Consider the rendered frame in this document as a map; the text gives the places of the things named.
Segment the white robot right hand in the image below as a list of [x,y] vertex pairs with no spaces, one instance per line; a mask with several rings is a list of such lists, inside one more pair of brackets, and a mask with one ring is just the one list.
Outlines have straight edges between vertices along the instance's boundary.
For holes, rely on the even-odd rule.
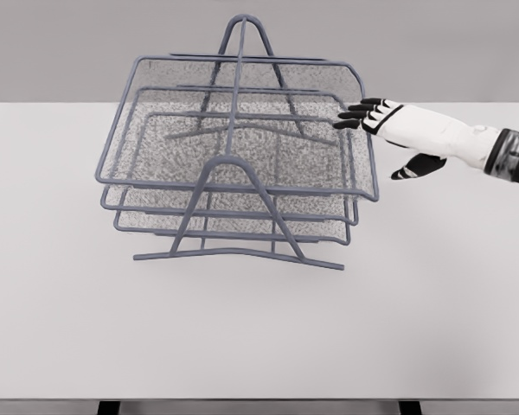
[[402,181],[428,176],[442,169],[452,154],[452,133],[459,122],[415,105],[390,99],[366,98],[338,114],[337,130],[363,130],[417,154],[391,179]]

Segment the grey mesh folder tray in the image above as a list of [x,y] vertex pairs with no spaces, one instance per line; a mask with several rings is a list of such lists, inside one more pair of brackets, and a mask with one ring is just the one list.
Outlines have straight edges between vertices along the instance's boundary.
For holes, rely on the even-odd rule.
[[349,64],[299,58],[143,56],[131,70],[96,169],[106,184],[213,189],[249,181],[274,194],[379,196],[368,134],[334,127],[363,95]]
[[[174,236],[205,163],[226,154],[229,122],[155,113],[118,140],[101,199],[115,212],[115,227]],[[346,244],[356,220],[350,143],[321,120],[243,118],[234,121],[229,149],[253,167],[298,242]],[[282,234],[238,167],[219,166],[208,182],[214,191],[202,193],[190,238],[225,233],[271,242],[259,235]]]
[[120,104],[100,159],[106,206],[162,227],[189,215],[194,229],[353,220],[370,180],[362,139],[331,125],[342,108],[315,89],[141,87]]

